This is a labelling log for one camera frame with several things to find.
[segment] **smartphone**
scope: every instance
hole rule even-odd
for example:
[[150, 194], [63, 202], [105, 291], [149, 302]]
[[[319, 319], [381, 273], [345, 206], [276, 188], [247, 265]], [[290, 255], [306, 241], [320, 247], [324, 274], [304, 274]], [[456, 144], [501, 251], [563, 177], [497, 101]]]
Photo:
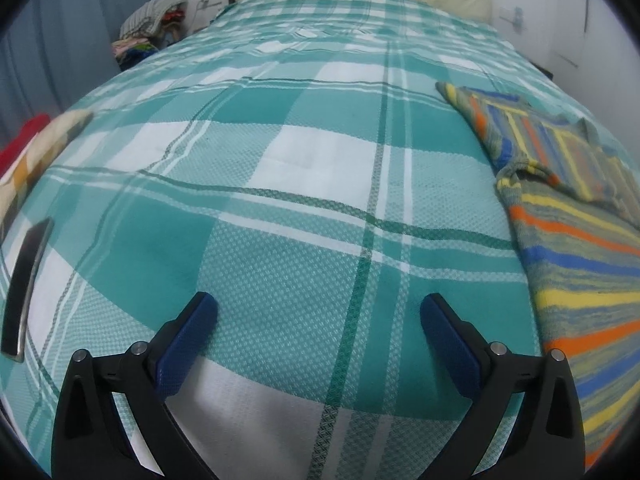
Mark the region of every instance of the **smartphone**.
[[19, 363], [24, 361], [24, 340], [33, 283], [52, 229], [53, 220], [46, 218], [27, 231], [9, 281], [2, 320], [0, 352]]

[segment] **silver bolt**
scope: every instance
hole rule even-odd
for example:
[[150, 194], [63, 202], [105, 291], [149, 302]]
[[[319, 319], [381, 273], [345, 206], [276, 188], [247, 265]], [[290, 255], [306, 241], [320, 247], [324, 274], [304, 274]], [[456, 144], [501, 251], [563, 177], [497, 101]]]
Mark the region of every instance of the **silver bolt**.
[[140, 355], [146, 352], [146, 341], [137, 341], [131, 345], [131, 353]]
[[551, 351], [551, 357], [556, 361], [564, 361], [564, 352], [559, 348], [554, 348]]
[[496, 355], [505, 355], [507, 353], [507, 347], [504, 343], [500, 343], [499, 341], [494, 341], [489, 345], [489, 349]]
[[71, 358], [76, 362], [79, 363], [80, 361], [83, 361], [84, 358], [87, 356], [89, 352], [87, 352], [84, 348], [81, 348], [79, 350], [76, 350], [74, 352], [74, 354], [71, 356]]

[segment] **curtain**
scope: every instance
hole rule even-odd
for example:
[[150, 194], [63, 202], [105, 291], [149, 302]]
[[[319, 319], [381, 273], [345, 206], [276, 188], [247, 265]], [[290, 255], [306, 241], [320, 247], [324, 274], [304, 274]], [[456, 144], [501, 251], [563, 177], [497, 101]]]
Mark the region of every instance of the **curtain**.
[[0, 38], [0, 147], [120, 72], [111, 41], [149, 0], [29, 0]]

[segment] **red fabric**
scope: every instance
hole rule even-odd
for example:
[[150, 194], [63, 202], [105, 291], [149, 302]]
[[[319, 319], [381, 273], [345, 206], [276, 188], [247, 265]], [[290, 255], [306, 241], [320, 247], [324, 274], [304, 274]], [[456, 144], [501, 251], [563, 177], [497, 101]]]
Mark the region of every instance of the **red fabric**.
[[18, 136], [9, 142], [7, 147], [0, 152], [0, 176], [6, 173], [6, 170], [8, 170], [15, 162], [15, 159], [20, 156], [29, 141], [33, 139], [38, 132], [41, 132], [50, 121], [51, 118], [47, 114], [40, 114], [24, 123]]

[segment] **bed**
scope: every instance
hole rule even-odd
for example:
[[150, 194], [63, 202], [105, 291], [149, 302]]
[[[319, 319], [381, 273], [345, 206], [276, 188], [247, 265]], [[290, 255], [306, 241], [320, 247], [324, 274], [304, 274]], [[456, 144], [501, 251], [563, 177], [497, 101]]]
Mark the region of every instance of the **bed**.
[[218, 326], [168, 406], [220, 478], [416, 478], [469, 406], [425, 341], [422, 298], [541, 352], [494, 171], [437, 81], [588, 117], [633, 167], [493, 27], [416, 0], [243, 0], [80, 100], [93, 120], [2, 245], [6, 296], [24, 233], [55, 221], [25, 362], [0, 360], [38, 462], [71, 354], [149, 340], [205, 290]]

